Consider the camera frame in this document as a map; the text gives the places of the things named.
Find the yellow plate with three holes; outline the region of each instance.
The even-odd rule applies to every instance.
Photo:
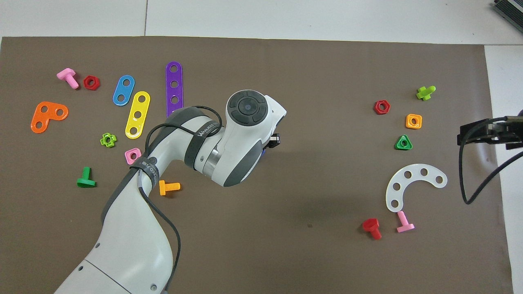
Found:
[[[149,109],[149,102],[151,102],[151,97],[149,93],[145,91],[140,91],[134,95],[131,112],[129,112],[129,118],[127,119],[127,138],[137,139],[142,134],[145,117]]]

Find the light green bolt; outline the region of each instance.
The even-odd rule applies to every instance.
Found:
[[[423,99],[423,101],[427,101],[430,99],[430,95],[434,93],[434,91],[436,91],[435,86],[430,86],[428,88],[421,87],[418,89],[418,94],[416,94],[416,96],[418,97],[418,99]]]
[[[86,166],[82,171],[82,178],[76,180],[76,185],[80,188],[90,188],[96,186],[96,182],[89,179],[91,168]]]

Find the pink bolt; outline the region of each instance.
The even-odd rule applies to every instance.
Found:
[[[56,76],[57,76],[57,78],[61,79],[62,81],[65,80],[71,86],[71,88],[77,89],[79,87],[79,85],[76,82],[76,80],[73,78],[73,76],[75,74],[76,73],[68,67],[68,68],[62,70],[61,72],[57,73]]]
[[[398,211],[397,216],[400,218],[401,225],[402,225],[401,227],[396,228],[398,233],[412,230],[414,228],[413,224],[408,223],[407,217],[405,217],[405,213],[403,211]]]

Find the purple strip with holes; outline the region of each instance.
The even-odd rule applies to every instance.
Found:
[[[165,67],[167,117],[176,109],[184,106],[184,84],[181,74],[181,64],[176,61],[169,62]]]

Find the white semicircular plate with holes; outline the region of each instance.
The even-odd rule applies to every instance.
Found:
[[[411,177],[407,178],[405,173],[410,172]],[[443,188],[447,185],[447,176],[439,169],[423,163],[416,163],[408,165],[399,171],[397,171],[391,178],[387,185],[387,192],[385,194],[385,201],[387,208],[392,212],[398,212],[403,209],[403,192],[407,186],[417,180],[424,180],[431,183],[436,188]],[[394,185],[398,184],[399,189],[394,189]],[[397,201],[397,207],[392,206],[392,202]]]

